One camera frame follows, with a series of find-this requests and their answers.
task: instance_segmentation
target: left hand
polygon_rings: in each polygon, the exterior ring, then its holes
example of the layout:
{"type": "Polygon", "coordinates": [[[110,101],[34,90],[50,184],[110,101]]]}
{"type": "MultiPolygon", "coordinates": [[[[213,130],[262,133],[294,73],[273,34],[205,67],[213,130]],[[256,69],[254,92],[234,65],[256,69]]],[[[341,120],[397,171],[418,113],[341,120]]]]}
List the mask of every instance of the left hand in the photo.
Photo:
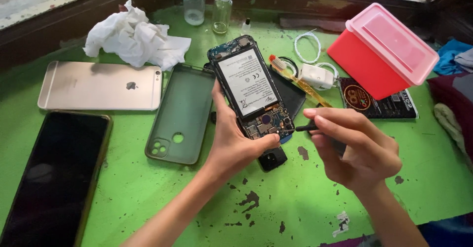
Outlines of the left hand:
{"type": "Polygon", "coordinates": [[[277,148],[279,135],[271,133],[257,140],[246,138],[237,125],[235,112],[227,105],[220,83],[215,80],[212,97],[217,109],[217,125],[212,148],[204,167],[217,177],[229,179],[266,150],[277,148]]]}

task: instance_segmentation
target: white charger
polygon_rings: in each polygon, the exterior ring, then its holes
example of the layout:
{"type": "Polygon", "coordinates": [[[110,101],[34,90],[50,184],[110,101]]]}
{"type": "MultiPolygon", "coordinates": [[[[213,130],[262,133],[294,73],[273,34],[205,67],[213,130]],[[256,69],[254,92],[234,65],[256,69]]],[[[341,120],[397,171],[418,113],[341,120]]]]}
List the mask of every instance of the white charger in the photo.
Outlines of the white charger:
{"type": "Polygon", "coordinates": [[[317,63],[316,65],[302,64],[299,71],[299,79],[305,81],[311,87],[317,90],[327,90],[334,86],[334,82],[338,79],[337,69],[330,63],[317,63]],[[329,66],[334,73],[321,66],[329,66]]]}

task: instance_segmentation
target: pink lid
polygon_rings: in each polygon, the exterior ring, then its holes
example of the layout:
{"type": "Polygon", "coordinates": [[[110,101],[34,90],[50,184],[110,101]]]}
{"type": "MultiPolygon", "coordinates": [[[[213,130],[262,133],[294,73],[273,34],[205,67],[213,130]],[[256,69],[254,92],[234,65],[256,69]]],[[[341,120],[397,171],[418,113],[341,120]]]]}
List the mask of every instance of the pink lid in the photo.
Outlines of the pink lid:
{"type": "Polygon", "coordinates": [[[411,85],[420,85],[439,55],[379,3],[346,22],[353,32],[411,85]]]}

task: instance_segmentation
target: apple logo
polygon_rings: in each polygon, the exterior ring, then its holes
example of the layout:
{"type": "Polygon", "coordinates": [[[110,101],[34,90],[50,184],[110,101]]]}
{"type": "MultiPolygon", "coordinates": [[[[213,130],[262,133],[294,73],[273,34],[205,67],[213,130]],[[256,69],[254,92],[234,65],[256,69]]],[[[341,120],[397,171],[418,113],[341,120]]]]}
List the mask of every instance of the apple logo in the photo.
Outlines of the apple logo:
{"type": "Polygon", "coordinates": [[[126,84],[126,88],[127,88],[128,90],[130,90],[130,89],[133,89],[133,90],[134,90],[135,88],[138,88],[138,87],[136,86],[136,83],[135,83],[135,82],[129,82],[129,83],[126,84]]]}

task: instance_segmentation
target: green phone case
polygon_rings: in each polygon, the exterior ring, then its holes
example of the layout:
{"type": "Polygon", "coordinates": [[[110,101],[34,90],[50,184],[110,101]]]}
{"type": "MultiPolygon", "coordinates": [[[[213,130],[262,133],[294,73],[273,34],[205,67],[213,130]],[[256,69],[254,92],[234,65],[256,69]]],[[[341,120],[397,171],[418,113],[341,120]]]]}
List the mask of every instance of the green phone case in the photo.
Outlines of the green phone case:
{"type": "Polygon", "coordinates": [[[146,143],[148,158],[188,165],[197,162],[214,81],[211,70],[174,66],[146,143]]]}

